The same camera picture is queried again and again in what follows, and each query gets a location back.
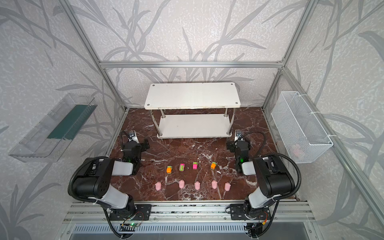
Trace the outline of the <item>orange helmet green toy car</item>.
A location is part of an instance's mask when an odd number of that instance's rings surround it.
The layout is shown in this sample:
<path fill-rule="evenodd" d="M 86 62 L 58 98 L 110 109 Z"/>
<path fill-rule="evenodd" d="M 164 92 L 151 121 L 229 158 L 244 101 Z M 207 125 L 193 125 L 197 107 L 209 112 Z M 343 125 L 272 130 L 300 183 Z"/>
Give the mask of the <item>orange helmet green toy car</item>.
<path fill-rule="evenodd" d="M 212 162 L 211 163 L 211 169 L 214 170 L 217 166 L 217 163 L 216 162 Z"/>

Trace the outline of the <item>pink toy pig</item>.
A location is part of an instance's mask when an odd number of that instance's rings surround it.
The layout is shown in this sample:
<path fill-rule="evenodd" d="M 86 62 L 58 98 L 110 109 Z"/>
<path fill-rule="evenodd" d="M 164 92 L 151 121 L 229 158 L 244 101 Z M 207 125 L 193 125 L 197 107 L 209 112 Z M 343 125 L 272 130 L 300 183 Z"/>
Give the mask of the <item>pink toy pig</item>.
<path fill-rule="evenodd" d="M 231 184 L 230 183 L 225 183 L 225 191 L 226 192 L 229 192 L 230 191 L 230 189 L 231 189 Z"/>
<path fill-rule="evenodd" d="M 197 181 L 197 182 L 195 182 L 194 186 L 195 186 L 195 190 L 198 191 L 201 188 L 201 183 Z"/>
<path fill-rule="evenodd" d="M 184 180 L 180 180 L 179 181 L 179 188 L 183 189 L 184 187 L 185 187 L 185 181 Z"/>
<path fill-rule="evenodd" d="M 215 180 L 212 181 L 212 188 L 214 190 L 216 190 L 218 188 L 218 182 L 217 181 L 215 181 Z"/>
<path fill-rule="evenodd" d="M 156 191 L 160 191 L 162 189 L 162 183 L 161 182 L 155 183 L 155 189 Z"/>

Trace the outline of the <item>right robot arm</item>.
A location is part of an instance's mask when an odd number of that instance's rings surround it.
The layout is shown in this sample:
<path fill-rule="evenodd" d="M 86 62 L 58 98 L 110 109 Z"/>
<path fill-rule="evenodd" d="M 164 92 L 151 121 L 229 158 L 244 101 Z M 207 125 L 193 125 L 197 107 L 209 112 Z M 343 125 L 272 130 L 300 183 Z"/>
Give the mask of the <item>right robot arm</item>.
<path fill-rule="evenodd" d="M 255 175 L 257 189 L 248 195 L 244 203 L 247 215 L 260 212 L 282 199 L 296 194 L 302 183 L 298 165 L 290 157 L 269 153 L 250 158 L 251 144 L 236 140 L 227 142 L 227 150 L 235 155 L 235 169 L 245 176 Z"/>

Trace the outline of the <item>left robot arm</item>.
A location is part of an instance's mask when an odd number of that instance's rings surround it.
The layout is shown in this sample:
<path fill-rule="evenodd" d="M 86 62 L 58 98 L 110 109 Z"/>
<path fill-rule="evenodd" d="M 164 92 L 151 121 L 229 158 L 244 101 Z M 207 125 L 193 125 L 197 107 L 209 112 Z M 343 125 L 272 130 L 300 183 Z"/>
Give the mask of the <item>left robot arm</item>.
<path fill-rule="evenodd" d="M 68 194 L 81 202 L 99 204 L 105 210 L 135 213 L 133 197 L 113 187 L 111 179 L 113 176 L 135 176 L 141 167 L 142 153 L 149 148 L 147 139 L 143 143 L 132 140 L 123 144 L 122 159 L 87 158 L 72 175 Z"/>

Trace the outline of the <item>white two-tier shelf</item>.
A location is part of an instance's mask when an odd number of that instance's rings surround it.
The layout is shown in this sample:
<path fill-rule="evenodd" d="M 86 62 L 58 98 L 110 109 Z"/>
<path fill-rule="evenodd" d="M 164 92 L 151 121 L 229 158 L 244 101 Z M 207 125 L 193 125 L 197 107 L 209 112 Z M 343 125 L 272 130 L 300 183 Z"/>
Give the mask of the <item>white two-tier shelf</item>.
<path fill-rule="evenodd" d="M 229 138 L 240 108 L 235 83 L 152 84 L 145 101 L 159 139 Z M 166 110 L 223 109 L 220 114 L 166 115 Z"/>

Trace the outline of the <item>pink toy in basket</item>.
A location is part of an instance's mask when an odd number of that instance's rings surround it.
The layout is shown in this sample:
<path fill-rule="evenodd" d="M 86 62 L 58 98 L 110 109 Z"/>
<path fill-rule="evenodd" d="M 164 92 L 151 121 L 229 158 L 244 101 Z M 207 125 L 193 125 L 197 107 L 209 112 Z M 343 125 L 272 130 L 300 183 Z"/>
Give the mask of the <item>pink toy in basket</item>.
<path fill-rule="evenodd" d="M 302 150 L 302 148 L 301 148 L 300 145 L 293 145 L 293 146 L 291 147 L 291 149 L 292 149 L 292 153 L 293 153 L 294 156 L 297 157 L 297 158 L 302 158 L 302 157 L 305 155 L 305 153 L 304 153 L 304 151 Z"/>

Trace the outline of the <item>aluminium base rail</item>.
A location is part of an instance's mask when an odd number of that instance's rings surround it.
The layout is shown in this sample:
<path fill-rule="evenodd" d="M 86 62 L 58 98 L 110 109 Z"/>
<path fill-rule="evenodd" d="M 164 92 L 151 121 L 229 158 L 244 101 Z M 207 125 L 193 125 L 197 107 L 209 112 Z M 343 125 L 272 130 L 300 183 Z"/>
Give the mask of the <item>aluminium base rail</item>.
<path fill-rule="evenodd" d="M 246 217 L 243 201 L 152 201 L 137 205 L 151 205 L 150 210 L 141 210 L 127 223 L 230 223 L 257 222 Z M 274 222 L 314 222 L 315 217 L 307 202 L 281 201 L 275 213 Z M 102 208 L 87 203 L 73 203 L 66 214 L 64 224 L 100 223 L 107 219 Z"/>

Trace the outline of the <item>clear plastic wall bin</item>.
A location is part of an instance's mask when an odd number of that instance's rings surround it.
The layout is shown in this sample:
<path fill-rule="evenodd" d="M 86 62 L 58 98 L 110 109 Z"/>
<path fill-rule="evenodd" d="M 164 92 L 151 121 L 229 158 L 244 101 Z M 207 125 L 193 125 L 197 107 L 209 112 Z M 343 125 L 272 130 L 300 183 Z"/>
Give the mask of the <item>clear plastic wall bin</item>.
<path fill-rule="evenodd" d="M 24 163 L 55 163 L 98 105 L 95 98 L 67 94 L 9 153 Z"/>

